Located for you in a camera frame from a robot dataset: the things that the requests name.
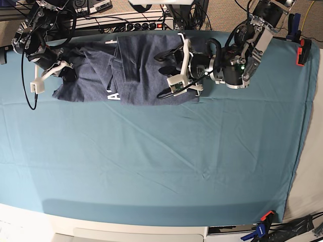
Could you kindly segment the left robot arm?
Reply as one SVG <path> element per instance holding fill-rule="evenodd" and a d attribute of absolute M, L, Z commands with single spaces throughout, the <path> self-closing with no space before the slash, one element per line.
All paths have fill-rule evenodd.
<path fill-rule="evenodd" d="M 191 40 L 179 32 L 182 43 L 175 49 L 161 52 L 154 58 L 163 62 L 174 56 L 181 65 L 160 68 L 167 77 L 168 88 L 158 99 L 178 96 L 189 89 L 197 95 L 203 91 L 202 81 L 210 78 L 231 89 L 246 88 L 258 69 L 274 33 L 278 33 L 294 5 L 294 1 L 249 1 L 247 18 L 235 27 L 224 46 L 214 38 L 206 41 L 206 51 L 197 52 Z"/>

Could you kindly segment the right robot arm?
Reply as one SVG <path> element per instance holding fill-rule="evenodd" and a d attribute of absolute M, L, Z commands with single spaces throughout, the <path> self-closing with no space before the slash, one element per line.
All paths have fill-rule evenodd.
<path fill-rule="evenodd" d="M 68 14 L 72 16 L 73 22 L 66 40 L 59 45 L 47 45 L 47 33 L 53 28 L 60 31 L 59 20 Z M 12 39 L 13 50 L 49 72 L 65 61 L 62 57 L 63 47 L 74 36 L 76 20 L 77 14 L 71 1 L 35 1 Z"/>

